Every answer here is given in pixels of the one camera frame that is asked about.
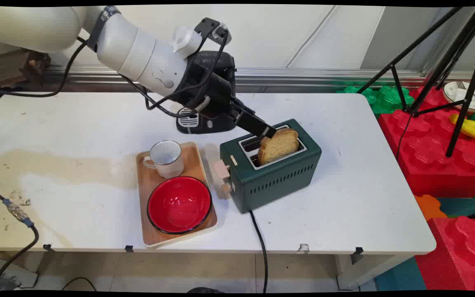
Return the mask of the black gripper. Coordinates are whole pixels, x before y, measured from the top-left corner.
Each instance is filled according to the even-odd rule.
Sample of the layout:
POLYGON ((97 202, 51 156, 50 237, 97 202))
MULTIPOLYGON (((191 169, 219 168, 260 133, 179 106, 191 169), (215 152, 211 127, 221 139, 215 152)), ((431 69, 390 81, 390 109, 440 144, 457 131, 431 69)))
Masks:
MULTIPOLYGON (((179 84, 179 89, 195 86, 201 83, 210 72, 209 64, 188 62, 189 69, 179 84)), ((214 72, 209 77, 206 85, 193 88, 179 94, 179 104, 193 109, 205 101, 205 96, 210 98, 209 103, 200 114, 209 119, 219 116, 232 115, 236 117, 235 124, 241 129, 259 138, 272 138, 277 130, 256 116, 256 112, 236 97, 233 79, 235 74, 234 62, 217 62, 214 72)))

